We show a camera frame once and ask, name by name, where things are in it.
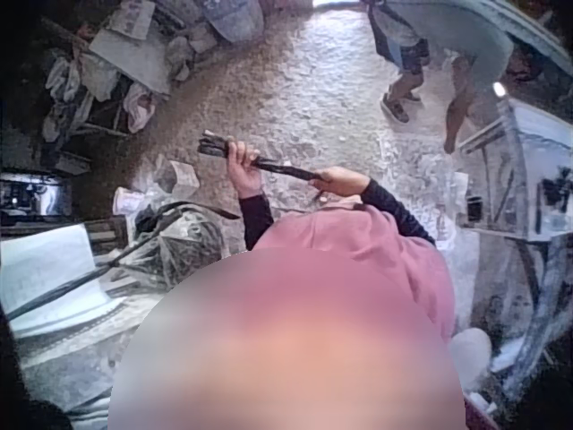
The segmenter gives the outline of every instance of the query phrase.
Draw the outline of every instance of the hand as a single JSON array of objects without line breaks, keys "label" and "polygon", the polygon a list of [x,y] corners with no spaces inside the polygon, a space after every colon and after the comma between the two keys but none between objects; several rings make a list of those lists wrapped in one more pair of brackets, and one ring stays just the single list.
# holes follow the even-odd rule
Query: hand
[{"label": "hand", "polygon": [[262,194],[261,172],[251,167],[259,152],[244,142],[230,142],[227,158],[227,173],[239,199],[248,199]]},{"label": "hand", "polygon": [[370,183],[370,178],[362,173],[356,173],[347,168],[325,168],[318,173],[322,179],[313,179],[311,185],[315,188],[333,193],[340,197],[362,194]]}]

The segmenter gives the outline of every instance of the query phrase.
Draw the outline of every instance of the black sleeve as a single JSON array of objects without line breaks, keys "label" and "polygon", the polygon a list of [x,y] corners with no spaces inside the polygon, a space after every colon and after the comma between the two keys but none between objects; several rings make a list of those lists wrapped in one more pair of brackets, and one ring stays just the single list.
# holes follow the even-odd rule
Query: black sleeve
[{"label": "black sleeve", "polygon": [[274,219],[265,194],[239,200],[239,205],[244,221],[244,243],[247,250],[251,251],[264,232],[272,226]]},{"label": "black sleeve", "polygon": [[361,194],[364,204],[370,204],[379,211],[389,213],[394,217],[398,224],[398,232],[404,237],[420,237],[427,240],[432,245],[436,245],[433,238],[422,227],[418,220],[412,215],[402,203],[371,179],[366,189]]}]

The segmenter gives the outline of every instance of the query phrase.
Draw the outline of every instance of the plastic bag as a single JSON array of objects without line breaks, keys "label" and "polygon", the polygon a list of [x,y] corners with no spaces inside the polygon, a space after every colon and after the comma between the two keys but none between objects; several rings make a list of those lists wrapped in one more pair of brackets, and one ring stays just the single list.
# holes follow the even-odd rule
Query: plastic bag
[{"label": "plastic bag", "polygon": [[[223,258],[224,239],[205,211],[185,207],[183,216],[128,255],[120,266],[143,287],[169,291],[198,269]],[[138,240],[152,233],[142,233]]]}]

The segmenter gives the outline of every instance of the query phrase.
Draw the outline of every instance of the shorts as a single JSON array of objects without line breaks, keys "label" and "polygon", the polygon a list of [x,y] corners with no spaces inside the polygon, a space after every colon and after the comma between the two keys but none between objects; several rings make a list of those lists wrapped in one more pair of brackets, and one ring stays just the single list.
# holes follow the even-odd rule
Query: shorts
[{"label": "shorts", "polygon": [[368,13],[376,52],[388,61],[396,65],[401,71],[411,74],[422,74],[422,60],[430,56],[428,40],[420,39],[413,47],[401,47],[397,42],[386,37],[380,27],[374,21],[371,13]]}]

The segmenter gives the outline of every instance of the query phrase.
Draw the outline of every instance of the white paper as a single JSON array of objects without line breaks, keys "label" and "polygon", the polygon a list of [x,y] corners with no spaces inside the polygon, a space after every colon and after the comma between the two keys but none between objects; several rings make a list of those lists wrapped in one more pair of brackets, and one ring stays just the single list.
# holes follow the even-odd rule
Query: white paper
[{"label": "white paper", "polygon": [[[7,313],[93,271],[96,266],[83,225],[57,228],[0,243],[0,300]],[[121,300],[106,295],[97,279],[10,321],[16,337],[86,323],[115,309]]]}]

